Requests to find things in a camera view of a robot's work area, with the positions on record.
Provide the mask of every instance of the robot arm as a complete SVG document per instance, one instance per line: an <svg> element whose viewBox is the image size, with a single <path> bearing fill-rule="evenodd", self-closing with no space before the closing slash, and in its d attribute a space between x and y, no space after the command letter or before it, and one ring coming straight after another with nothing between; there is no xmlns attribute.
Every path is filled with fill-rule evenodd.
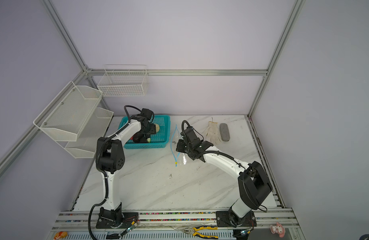
<svg viewBox="0 0 369 240"><path fill-rule="evenodd" d="M229 209L231 226L241 224L246 214L252 209L258 209L272 192L270 180L258 162L249 164L220 152L212 143L201 141L187 121L182 122L181 136L183 140L178 141L178 152L187 153L192 160L200 159L217 166L238 180L240 196Z"/></svg>
<svg viewBox="0 0 369 240"><path fill-rule="evenodd" d="M104 185L104 200L91 209L92 212L95 206L103 205L100 209L97 228L117 228L123 222L119 181L115 179L115 172L125 163L124 144L131 137L133 141L137 139L137 142L147 142L151 134L156 134L155 124L150 121L153 120L154 113L146 108L139 111L140 114L132 117L126 111L129 121L110 137L100 137L97 141L96 168L102 174Z"/></svg>

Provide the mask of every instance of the white wire basket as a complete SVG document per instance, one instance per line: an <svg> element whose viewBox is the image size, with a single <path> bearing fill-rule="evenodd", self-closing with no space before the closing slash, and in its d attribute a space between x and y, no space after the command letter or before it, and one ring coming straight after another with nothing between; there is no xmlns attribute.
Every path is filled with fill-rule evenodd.
<svg viewBox="0 0 369 240"><path fill-rule="evenodd" d="M96 108L78 139L68 142L64 149L75 158L93 158L98 138L105 135L113 114L109 110Z"/></svg>
<svg viewBox="0 0 369 240"><path fill-rule="evenodd" d="M144 96L149 88L145 65L104 65L98 89L105 97Z"/></svg>
<svg viewBox="0 0 369 240"><path fill-rule="evenodd" d="M52 113L39 125L36 124L38 116L34 124L54 141L77 141L102 95L97 89L73 84Z"/></svg>

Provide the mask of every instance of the marble tabletop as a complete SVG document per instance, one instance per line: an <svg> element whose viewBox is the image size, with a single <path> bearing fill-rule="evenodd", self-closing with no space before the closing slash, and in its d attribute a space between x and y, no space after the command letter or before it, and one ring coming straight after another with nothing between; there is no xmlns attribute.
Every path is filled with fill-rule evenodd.
<svg viewBox="0 0 369 240"><path fill-rule="evenodd" d="M106 136L118 129L121 119L112 119ZM220 151L242 161L261 163L244 115L170 116L170 120L170 136L176 124L180 129L183 120L200 133L209 121L224 122L229 127L231 139L216 145ZM165 148L124 149L124 153L125 164L116 176L120 181L123 210L225 209L239 198L237 179L221 169L190 158L186 164L175 166L170 142ZM74 211L89 211L93 204L102 200L102 177L94 164ZM272 193L263 205L277 206Z"/></svg>

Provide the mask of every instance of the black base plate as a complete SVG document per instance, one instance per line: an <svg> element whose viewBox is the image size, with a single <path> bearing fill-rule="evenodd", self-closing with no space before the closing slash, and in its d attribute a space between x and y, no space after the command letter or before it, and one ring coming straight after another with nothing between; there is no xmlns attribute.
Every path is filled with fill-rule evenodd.
<svg viewBox="0 0 369 240"><path fill-rule="evenodd" d="M124 216L123 217L124 219L128 219L129 218L128 220L132 220L133 219L132 217L134 217L134 216L136 216L135 219L138 219L139 214L137 212L123 212L123 216ZM119 226L119 228L124 228L124 229L129 228L131 226L131 223L132 223L132 221L127 221L127 222L124 221ZM107 219L100 218L100 219L98 219L97 225L95 226L95 228L97 228L97 229L103 229L103 228L116 227L116 226L113 226L113 224L114 224L113 222L111 222L111 221L109 221Z"/></svg>
<svg viewBox="0 0 369 240"><path fill-rule="evenodd" d="M245 216L244 223L242 223L242 225L240 225L240 227L251 227L252 226L251 221L254 223L254 227L256 227L256 220L255 220L255 218L253 219L252 217L254 217L254 212L249 211ZM216 212L216 225L218 227L231 227L229 222L230 222L230 220L229 220L229 212L228 211L217 211Z"/></svg>

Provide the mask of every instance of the plastic bag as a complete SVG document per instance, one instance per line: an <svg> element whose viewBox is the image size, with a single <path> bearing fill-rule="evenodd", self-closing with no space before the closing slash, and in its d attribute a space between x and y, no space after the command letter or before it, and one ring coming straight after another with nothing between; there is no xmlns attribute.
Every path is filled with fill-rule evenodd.
<svg viewBox="0 0 369 240"><path fill-rule="evenodd" d="M184 154L182 152L177 152L177 144L179 139L182 139L181 134L179 133L179 130L177 128L177 125L175 125L175 130L173 135L171 136L170 139L170 149L171 149L171 153L174 156L174 160L175 160L175 166L177 167L178 165L186 165L187 163L187 154Z"/></svg>

